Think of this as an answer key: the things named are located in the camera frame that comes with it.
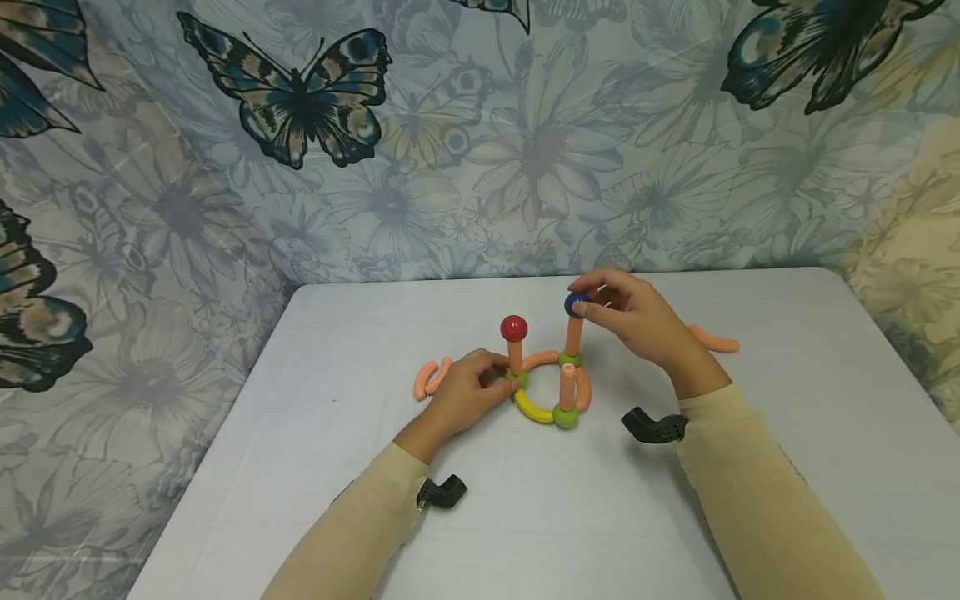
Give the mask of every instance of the black clip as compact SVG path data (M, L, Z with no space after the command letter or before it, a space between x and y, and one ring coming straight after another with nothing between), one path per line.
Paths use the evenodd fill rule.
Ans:
M653 420L650 415L637 406L620 420L638 442L644 444L666 444L684 438L686 417L670 415L661 420Z
M431 504L437 508L452 509L465 493L467 493L467 484L456 475L447 477L441 486L427 477L420 488L420 493L417 494L417 504L418 506Z

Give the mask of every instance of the red ball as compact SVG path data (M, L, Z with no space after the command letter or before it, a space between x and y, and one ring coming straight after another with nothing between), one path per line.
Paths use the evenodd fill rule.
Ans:
M500 335L508 342L520 342L527 337L527 322L523 317L511 315L500 323Z

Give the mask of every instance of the beige sleeve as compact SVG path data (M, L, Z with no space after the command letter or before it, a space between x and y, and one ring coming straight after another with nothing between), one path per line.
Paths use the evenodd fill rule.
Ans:
M369 600L417 526L426 469L398 445L384 448L306 532L262 600Z
M739 388L683 400L678 444L742 600L874 600L883 593Z

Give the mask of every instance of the person's right hand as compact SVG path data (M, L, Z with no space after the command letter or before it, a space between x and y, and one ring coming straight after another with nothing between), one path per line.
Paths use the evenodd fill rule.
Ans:
M574 312L614 333L640 358L663 368L679 399L730 385L713 355L648 281L605 268L580 276L569 286L571 292L591 289L598 289L593 302L575 302Z

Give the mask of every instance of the floral fabric backdrop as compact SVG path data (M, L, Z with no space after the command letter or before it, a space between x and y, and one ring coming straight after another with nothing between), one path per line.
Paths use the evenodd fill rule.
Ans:
M0 0L0 597L120 597L300 284L824 265L960 432L956 0Z

